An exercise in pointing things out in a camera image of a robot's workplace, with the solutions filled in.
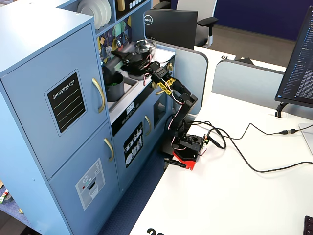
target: keyboard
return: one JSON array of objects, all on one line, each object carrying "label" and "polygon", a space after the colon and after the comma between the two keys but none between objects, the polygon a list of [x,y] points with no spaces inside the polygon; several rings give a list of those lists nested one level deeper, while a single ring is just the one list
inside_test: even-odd
[{"label": "keyboard", "polygon": [[304,218],[304,232],[303,235],[313,235],[313,218],[306,216]]}]

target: colorful wall decoration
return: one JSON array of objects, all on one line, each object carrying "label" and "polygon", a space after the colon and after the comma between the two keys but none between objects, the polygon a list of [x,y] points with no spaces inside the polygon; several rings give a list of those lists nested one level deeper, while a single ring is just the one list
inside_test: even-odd
[{"label": "colorful wall decoration", "polygon": [[[116,41],[122,43],[122,47],[118,48]],[[113,55],[108,56],[106,47],[111,46],[112,50],[121,50],[127,42],[132,41],[132,20],[131,16],[125,18],[116,26],[109,29],[107,32],[97,38],[99,54],[103,57],[103,62],[106,63],[113,58]]]}]

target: gold door handle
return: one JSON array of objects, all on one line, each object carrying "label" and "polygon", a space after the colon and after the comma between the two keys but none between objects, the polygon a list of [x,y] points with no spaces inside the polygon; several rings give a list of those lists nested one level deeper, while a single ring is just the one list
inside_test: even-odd
[{"label": "gold door handle", "polygon": [[145,115],[145,119],[147,120],[148,124],[149,124],[149,131],[145,134],[146,136],[150,134],[151,132],[151,123],[150,123],[150,120],[149,118],[147,117],[147,115]]},{"label": "gold door handle", "polygon": [[164,91],[156,92],[156,95],[162,94]]},{"label": "gold door handle", "polygon": [[104,94],[103,94],[103,91],[99,85],[99,83],[97,82],[96,79],[92,79],[92,83],[94,84],[94,86],[98,89],[100,95],[101,95],[101,106],[98,108],[98,113],[102,112],[102,110],[104,109],[104,104],[105,104],[105,100],[104,100]]},{"label": "gold door handle", "polygon": [[109,158],[109,162],[113,160],[114,158],[114,150],[112,148],[112,145],[110,144],[110,142],[107,140],[107,138],[104,138],[104,142],[108,145],[108,147],[111,150],[112,156]]}]

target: plate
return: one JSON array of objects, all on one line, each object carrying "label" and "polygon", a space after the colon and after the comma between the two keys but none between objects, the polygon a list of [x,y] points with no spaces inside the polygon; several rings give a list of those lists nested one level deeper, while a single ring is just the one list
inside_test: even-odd
[{"label": "plate", "polygon": [[107,11],[107,21],[106,21],[106,24],[110,21],[111,19],[111,6],[108,2],[108,0],[100,0],[103,2],[103,4],[105,5],[106,7],[106,11]]},{"label": "plate", "polygon": [[126,159],[126,165],[128,165],[129,163],[131,163],[132,159],[133,159],[133,154],[130,153],[130,154],[128,155],[127,159]]},{"label": "plate", "polygon": [[104,26],[106,24],[107,21],[107,10],[106,10],[106,6],[103,4],[103,2],[101,0],[91,0],[94,1],[94,3],[99,7],[100,11],[101,11],[101,26]]},{"label": "plate", "polygon": [[102,15],[97,4],[90,0],[83,0],[79,3],[77,12],[93,16],[93,23],[95,29],[99,29],[102,23]]}]

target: gray divider panel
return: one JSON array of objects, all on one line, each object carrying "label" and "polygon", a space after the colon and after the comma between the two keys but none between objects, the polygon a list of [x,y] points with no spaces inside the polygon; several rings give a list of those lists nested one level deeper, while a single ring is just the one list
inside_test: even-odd
[{"label": "gray divider panel", "polygon": [[202,106],[207,57],[198,51],[158,42],[158,48],[175,51],[174,78],[178,79],[190,92],[198,98],[191,114],[198,114]]},{"label": "gray divider panel", "polygon": [[[276,109],[279,102],[274,99],[283,75],[243,62],[222,60],[215,69],[212,92]],[[283,112],[313,120],[312,108],[289,104]]]}]

